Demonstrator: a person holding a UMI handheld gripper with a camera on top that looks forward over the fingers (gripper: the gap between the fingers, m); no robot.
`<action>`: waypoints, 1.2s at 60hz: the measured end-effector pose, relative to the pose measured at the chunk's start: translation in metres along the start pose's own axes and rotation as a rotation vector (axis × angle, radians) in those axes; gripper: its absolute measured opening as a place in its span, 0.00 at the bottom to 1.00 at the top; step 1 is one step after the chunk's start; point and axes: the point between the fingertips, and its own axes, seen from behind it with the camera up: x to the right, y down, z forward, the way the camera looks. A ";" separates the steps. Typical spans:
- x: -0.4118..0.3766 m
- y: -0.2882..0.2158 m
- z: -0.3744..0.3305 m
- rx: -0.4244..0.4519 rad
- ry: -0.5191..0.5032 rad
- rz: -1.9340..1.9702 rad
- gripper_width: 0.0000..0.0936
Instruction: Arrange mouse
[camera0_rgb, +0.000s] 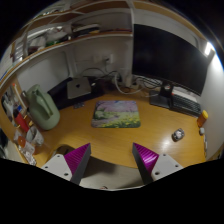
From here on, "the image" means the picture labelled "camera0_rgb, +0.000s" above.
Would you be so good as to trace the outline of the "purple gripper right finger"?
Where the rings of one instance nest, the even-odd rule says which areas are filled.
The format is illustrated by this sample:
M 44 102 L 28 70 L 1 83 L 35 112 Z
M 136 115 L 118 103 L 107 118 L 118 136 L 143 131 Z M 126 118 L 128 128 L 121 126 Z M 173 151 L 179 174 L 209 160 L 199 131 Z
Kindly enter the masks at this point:
M 182 169 L 168 154 L 157 154 L 137 143 L 133 144 L 132 154 L 145 185 Z

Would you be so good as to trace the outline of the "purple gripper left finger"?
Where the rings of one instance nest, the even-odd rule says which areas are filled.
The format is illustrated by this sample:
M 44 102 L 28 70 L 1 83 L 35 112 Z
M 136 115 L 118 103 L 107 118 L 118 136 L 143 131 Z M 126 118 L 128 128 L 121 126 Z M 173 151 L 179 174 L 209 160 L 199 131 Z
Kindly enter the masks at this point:
M 91 156 L 91 144 L 73 149 L 66 155 L 56 154 L 42 169 L 79 185 Z

